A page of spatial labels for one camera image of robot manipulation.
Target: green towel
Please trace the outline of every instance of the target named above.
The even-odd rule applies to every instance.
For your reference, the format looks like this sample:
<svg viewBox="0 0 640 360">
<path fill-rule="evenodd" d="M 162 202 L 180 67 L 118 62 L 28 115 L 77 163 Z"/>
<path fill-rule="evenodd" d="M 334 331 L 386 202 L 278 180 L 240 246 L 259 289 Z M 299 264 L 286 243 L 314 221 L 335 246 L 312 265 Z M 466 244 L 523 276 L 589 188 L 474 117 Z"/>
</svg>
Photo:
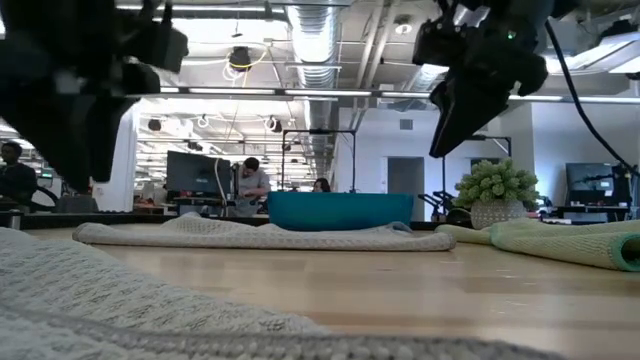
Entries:
<svg viewBox="0 0 640 360">
<path fill-rule="evenodd" d="M 501 250 L 597 266 L 640 271 L 640 220 L 566 226 L 518 219 L 483 230 L 441 225 L 436 232 L 456 241 L 493 245 Z"/>
</svg>

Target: door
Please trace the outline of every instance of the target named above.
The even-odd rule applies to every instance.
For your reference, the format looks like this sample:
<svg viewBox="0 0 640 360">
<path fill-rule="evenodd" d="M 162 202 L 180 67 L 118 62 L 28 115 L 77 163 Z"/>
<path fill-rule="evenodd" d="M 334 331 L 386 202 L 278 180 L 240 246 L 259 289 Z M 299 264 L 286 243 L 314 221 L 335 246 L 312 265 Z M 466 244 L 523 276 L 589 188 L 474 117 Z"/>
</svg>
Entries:
<svg viewBox="0 0 640 360">
<path fill-rule="evenodd" d="M 412 221 L 425 221 L 424 158 L 390 157 L 387 163 L 387 191 L 389 194 L 411 194 L 414 196 Z"/>
</svg>

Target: woman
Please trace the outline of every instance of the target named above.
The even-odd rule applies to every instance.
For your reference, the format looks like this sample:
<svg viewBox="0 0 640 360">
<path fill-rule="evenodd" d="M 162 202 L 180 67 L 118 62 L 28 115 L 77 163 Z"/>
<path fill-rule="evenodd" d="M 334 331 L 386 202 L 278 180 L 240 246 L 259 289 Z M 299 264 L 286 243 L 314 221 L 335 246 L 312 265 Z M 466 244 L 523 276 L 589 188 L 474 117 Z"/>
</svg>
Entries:
<svg viewBox="0 0 640 360">
<path fill-rule="evenodd" d="M 329 181 L 325 178 L 320 178 L 313 183 L 313 192 L 331 192 L 331 186 Z"/>
</svg>

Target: white pot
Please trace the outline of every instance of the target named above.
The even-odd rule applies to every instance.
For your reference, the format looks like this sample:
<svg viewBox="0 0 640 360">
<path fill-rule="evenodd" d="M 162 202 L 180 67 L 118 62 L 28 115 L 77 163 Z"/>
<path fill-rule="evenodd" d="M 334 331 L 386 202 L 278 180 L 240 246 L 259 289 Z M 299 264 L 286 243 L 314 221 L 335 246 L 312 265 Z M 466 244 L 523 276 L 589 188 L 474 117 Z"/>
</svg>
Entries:
<svg viewBox="0 0 640 360">
<path fill-rule="evenodd" d="M 476 201 L 471 206 L 471 224 L 475 229 L 484 229 L 495 223 L 527 217 L 522 201 L 492 200 Z"/>
</svg>

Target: wooden surface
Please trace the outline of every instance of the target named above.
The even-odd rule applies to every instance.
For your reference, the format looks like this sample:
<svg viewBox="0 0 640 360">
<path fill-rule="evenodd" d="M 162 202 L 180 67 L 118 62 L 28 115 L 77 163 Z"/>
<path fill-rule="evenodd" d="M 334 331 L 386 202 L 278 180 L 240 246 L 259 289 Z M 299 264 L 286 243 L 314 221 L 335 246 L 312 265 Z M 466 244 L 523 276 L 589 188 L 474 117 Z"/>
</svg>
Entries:
<svg viewBox="0 0 640 360">
<path fill-rule="evenodd" d="M 70 238 L 64 229 L 31 233 Z M 640 359 L 640 274 L 465 244 L 443 253 L 98 248 L 169 283 L 335 331 L 472 336 L 581 360 Z"/>
</svg>

